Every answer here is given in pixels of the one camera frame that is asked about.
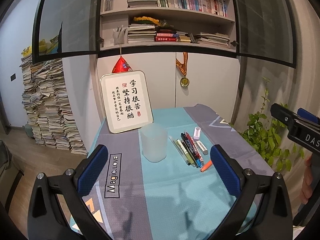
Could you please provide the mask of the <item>person's right hand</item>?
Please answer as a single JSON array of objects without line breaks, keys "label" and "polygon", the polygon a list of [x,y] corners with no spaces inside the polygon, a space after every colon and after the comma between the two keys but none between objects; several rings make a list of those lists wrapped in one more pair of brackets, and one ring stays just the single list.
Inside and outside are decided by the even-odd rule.
[{"label": "person's right hand", "polygon": [[312,161],[312,156],[309,156],[305,160],[305,171],[303,176],[302,189],[299,195],[302,204],[306,204],[313,193],[313,189],[311,187],[311,184],[313,181],[311,161]]}]

